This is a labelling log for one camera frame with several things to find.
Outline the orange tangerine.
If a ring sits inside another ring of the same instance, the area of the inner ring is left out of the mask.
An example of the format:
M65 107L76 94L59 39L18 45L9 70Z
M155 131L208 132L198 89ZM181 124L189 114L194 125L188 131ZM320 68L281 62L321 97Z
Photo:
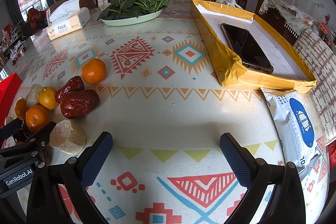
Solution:
M90 84L95 85L100 83L106 77L106 65L100 59L91 59L82 69L83 80Z
M14 106L14 111L17 118L19 118L21 121L25 120L27 110L27 100L24 98L18 99Z
M42 106L32 106L26 112L25 122L32 133L41 130L49 121L48 112Z

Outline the beige rice cake puff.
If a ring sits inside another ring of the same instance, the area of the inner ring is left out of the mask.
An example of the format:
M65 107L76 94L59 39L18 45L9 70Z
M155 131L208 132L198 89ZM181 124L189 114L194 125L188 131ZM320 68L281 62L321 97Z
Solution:
M72 120L57 123L50 133L50 146L69 155L78 155L85 147L86 134Z

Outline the pale rice cake puff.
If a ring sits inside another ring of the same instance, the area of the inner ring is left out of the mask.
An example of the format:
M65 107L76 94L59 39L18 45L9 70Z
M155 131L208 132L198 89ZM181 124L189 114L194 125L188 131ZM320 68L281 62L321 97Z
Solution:
M31 108L39 104L39 94L43 87L40 84L33 84L30 88L30 92L27 96L27 108Z

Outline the yellow-orange tangerine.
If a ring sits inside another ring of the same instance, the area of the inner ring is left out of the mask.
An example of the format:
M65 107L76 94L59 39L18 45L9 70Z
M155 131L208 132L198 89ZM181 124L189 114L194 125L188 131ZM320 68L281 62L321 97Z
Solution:
M39 93L39 104L47 110L54 110L58 106L55 94L56 89L54 87L43 87Z

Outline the red tray box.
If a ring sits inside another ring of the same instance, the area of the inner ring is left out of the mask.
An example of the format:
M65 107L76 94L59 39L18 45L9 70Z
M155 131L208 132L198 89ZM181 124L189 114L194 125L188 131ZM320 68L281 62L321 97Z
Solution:
M7 117L14 97L21 86L22 80L13 73L0 83L0 126L4 126L5 118Z

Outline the large red jujube date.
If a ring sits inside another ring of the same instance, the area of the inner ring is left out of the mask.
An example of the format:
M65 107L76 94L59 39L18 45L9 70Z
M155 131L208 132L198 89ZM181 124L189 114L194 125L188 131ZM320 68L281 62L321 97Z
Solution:
M100 97L93 89L66 93L60 101L60 110L68 119L88 115L100 104Z

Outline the cleaning wipes pack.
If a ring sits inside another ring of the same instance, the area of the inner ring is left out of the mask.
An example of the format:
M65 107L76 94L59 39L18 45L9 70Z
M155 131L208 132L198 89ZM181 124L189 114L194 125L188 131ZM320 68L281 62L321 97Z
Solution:
M262 88L286 162L297 167L303 180L322 154L317 135L299 92Z

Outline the white tissue box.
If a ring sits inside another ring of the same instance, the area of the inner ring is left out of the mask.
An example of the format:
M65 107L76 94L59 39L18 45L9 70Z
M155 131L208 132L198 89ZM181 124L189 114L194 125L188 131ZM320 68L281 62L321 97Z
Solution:
M50 40L82 29L91 16L87 7L80 7L80 0L62 3L50 16L47 34Z

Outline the black smartphone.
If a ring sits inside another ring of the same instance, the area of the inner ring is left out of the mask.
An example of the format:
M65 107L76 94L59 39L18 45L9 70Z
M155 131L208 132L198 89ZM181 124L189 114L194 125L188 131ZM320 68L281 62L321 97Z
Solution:
M273 73L273 66L252 34L245 28L221 23L222 32L232 51L242 60L242 64L257 72Z

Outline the patterned chair at right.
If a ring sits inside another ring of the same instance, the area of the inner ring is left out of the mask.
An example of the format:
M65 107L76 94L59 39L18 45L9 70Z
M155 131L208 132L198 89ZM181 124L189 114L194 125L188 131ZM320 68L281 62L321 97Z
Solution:
M335 53L310 29L301 32L293 47L317 80L311 96L330 144L335 141Z

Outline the white plate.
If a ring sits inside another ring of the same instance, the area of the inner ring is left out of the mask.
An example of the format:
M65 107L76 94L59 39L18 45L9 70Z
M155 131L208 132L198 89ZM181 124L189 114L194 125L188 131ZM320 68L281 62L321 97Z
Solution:
M142 15L142 16L139 16L139 17L133 17L133 18L127 18L127 19L118 19L118 20L104 20L104 19L102 19L101 21L104 24L106 24L107 26L113 26L113 27L129 26L129 25L139 24L139 23L143 23L143 22L153 20L153 19L157 18L158 16L160 16L162 12L163 12L163 9L161 9L157 12Z

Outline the green spinach leaves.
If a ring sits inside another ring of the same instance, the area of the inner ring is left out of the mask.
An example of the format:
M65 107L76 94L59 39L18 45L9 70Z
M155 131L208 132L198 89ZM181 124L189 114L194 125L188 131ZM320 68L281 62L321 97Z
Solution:
M168 7L170 0L108 0L97 20L120 20L138 18L152 14Z

